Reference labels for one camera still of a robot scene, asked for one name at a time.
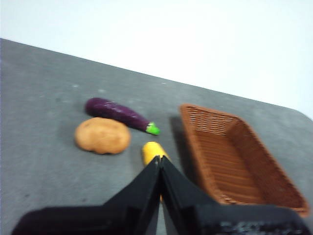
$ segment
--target gray table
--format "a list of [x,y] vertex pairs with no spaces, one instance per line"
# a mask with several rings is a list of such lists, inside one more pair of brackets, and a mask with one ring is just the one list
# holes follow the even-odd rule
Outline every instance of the gray table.
[[[84,103],[94,96],[134,108],[161,135],[132,129],[121,154],[82,151],[73,133],[90,118]],[[178,111],[184,102],[243,117],[313,204],[313,122],[298,111],[1,40],[1,234],[29,210],[104,203],[143,169],[147,141],[160,142],[194,180]],[[305,220],[313,230],[313,217]],[[166,234],[162,207],[157,234]]]

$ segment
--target purple eggplant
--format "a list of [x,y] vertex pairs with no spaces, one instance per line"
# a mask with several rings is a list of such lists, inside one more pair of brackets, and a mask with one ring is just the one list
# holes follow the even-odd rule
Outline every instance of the purple eggplant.
[[129,127],[158,135],[160,130],[154,122],[148,121],[134,110],[113,101],[102,98],[91,98],[85,106],[86,112],[94,117],[111,118],[126,124]]

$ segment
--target toy vegetable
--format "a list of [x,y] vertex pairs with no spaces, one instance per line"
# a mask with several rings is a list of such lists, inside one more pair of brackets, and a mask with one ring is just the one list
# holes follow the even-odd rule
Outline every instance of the toy vegetable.
[[147,142],[143,147],[142,147],[142,157],[143,157],[143,163],[144,165],[149,164],[149,162],[155,157],[155,156],[165,156],[168,159],[169,156],[168,154],[164,151],[162,146],[155,142],[155,141],[150,141]]
[[113,101],[102,98],[91,98],[86,103],[86,112],[94,117],[112,118],[126,124],[129,127],[158,135],[160,130],[154,122],[136,113],[134,110],[122,106]]
[[112,119],[95,117],[82,122],[75,131],[79,147],[96,153],[119,153],[127,148],[131,134],[127,126]]

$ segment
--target gray tabletop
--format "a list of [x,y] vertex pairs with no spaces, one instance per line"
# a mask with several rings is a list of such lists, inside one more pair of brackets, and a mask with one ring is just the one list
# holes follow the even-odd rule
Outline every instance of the gray tabletop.
[[[117,155],[77,148],[73,133],[94,96],[155,121],[160,136],[131,129]],[[30,210],[103,204],[143,169],[147,141],[194,180],[178,110],[185,102],[243,117],[313,204],[313,122],[300,112],[1,40],[1,234]],[[305,221],[313,230],[312,215]],[[157,234],[166,234],[162,207]]]

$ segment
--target woven basket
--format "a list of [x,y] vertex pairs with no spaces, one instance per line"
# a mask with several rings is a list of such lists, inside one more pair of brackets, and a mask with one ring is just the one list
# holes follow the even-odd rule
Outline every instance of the woven basket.
[[301,216],[309,206],[252,128],[240,117],[180,107],[200,187],[222,204],[274,204]]

